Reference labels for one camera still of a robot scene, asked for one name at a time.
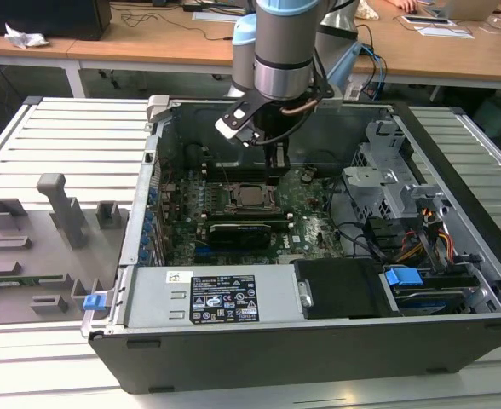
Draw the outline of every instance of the paper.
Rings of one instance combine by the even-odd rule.
[[[240,15],[218,14],[207,11],[196,11],[192,16],[192,20],[196,21],[220,21],[225,23],[234,23],[240,18]]]
[[[6,34],[4,34],[4,38],[9,40],[16,47],[26,49],[27,47],[39,47],[41,45],[49,44],[42,34],[25,34],[24,32],[18,32],[17,30],[10,28],[8,24],[5,24],[4,26],[6,27]]]
[[[458,30],[455,28],[424,27],[418,28],[417,31],[424,36],[432,37],[474,38],[465,30]]]

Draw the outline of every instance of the metal bracket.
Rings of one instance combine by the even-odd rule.
[[[149,123],[159,122],[171,116],[168,95],[152,95],[148,98],[147,119]]]
[[[436,185],[405,185],[400,191],[400,198],[404,208],[402,212],[415,213],[415,199],[429,198],[433,199],[435,196],[443,196],[440,187]]]

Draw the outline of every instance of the warning label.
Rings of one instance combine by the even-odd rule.
[[[194,324],[259,321],[254,275],[192,277],[189,316]]]

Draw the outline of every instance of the wooden desk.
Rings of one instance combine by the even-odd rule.
[[[112,10],[112,21],[100,41],[76,41],[68,50],[72,59],[159,62],[169,64],[232,65],[232,42],[210,41],[198,30],[187,30],[162,20],[203,30],[208,38],[233,35],[233,23],[193,21],[192,13],[182,9],[166,11],[132,10],[135,15],[153,13],[155,18],[129,27],[121,15],[129,12]]]
[[[4,37],[0,37],[0,55],[36,57],[36,58],[67,58],[69,48],[76,40],[71,38],[48,38],[49,45],[20,49]]]
[[[390,3],[369,0],[369,4],[379,13],[380,20],[357,20],[357,24],[371,28],[375,50],[389,66],[387,82],[501,88],[501,35],[484,32],[480,29],[482,23],[468,21],[460,24],[472,31],[473,40],[425,37],[393,20],[404,13]],[[428,15],[422,10],[419,14]],[[364,27],[359,29],[359,39],[370,42]],[[369,76],[371,71],[370,59],[359,57],[354,73]]]
[[[464,23],[475,39],[424,37],[406,30],[398,21],[401,10],[384,0],[369,0],[381,20],[357,20],[373,33],[376,52],[389,65],[387,82],[403,84],[454,85],[501,89],[501,36],[480,30],[479,22]],[[114,3],[129,9],[135,3]],[[181,9],[133,9],[133,14],[155,13],[183,26],[200,28],[210,38],[230,37],[233,24],[193,21]],[[185,30],[157,17],[136,27],[122,22],[123,12],[112,10],[112,21],[101,41],[49,39],[51,44],[36,49],[18,49],[0,37],[0,64],[55,66],[65,70],[72,93],[85,97],[81,69],[115,69],[155,72],[198,72],[229,74],[232,64],[230,41],[208,41],[203,33]],[[360,40],[369,43],[366,29]],[[372,71],[370,59],[359,57],[351,76],[362,85]]]

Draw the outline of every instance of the blue latch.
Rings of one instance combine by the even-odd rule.
[[[104,311],[107,309],[106,294],[89,294],[83,300],[84,311]]]
[[[421,285],[423,279],[416,268],[391,268],[385,273],[389,285]]]

